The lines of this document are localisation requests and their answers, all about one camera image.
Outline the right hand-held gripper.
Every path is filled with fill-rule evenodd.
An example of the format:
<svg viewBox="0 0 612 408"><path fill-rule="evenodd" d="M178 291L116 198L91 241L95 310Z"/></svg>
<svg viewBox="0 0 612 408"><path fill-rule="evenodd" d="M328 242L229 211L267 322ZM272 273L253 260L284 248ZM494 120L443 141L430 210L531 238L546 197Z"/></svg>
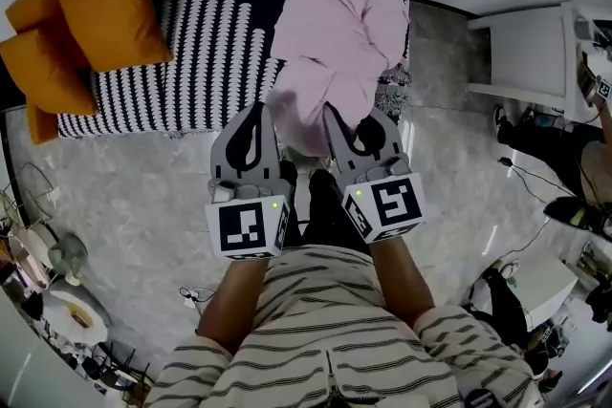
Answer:
<svg viewBox="0 0 612 408"><path fill-rule="evenodd" d="M422 223L426 203L421 176L410 169L398 125L374 107L368 116L369 155L358 155L336 107L326 102L322 114L338 167L341 208L361 238L373 244Z"/></svg>

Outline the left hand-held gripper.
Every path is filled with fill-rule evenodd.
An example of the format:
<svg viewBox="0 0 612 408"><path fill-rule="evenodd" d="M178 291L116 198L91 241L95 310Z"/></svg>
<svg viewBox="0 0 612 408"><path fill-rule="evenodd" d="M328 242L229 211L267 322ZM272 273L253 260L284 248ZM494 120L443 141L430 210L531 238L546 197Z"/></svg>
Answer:
<svg viewBox="0 0 612 408"><path fill-rule="evenodd" d="M237 177L259 164L264 184ZM208 183L212 203L206 206L215 252L234 261L273 258L281 254L290 227L293 185L279 152L273 119L265 104L255 102L231 119L212 145Z"/></svg>

